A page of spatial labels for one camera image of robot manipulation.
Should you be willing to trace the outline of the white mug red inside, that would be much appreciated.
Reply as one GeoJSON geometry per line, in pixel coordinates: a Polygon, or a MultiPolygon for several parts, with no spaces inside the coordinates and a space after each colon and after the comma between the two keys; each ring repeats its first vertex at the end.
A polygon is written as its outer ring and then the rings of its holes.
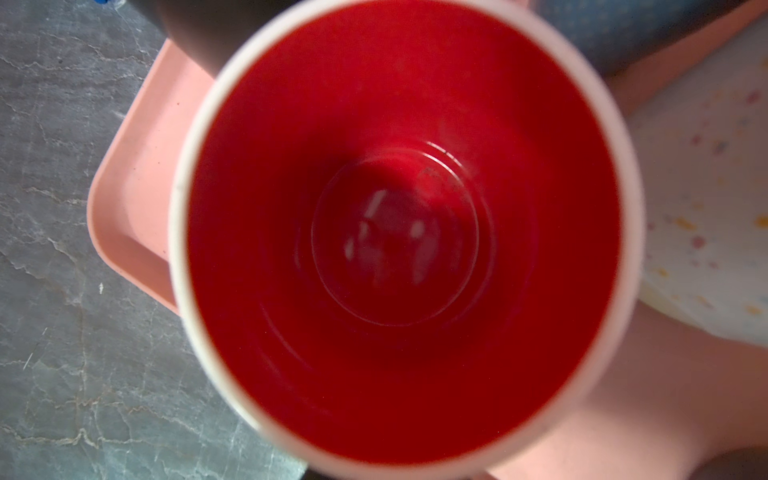
{"type": "Polygon", "coordinates": [[[605,82],[511,1],[302,1],[185,138],[168,255],[226,402],[337,479],[462,479],[595,387],[644,258],[605,82]]]}

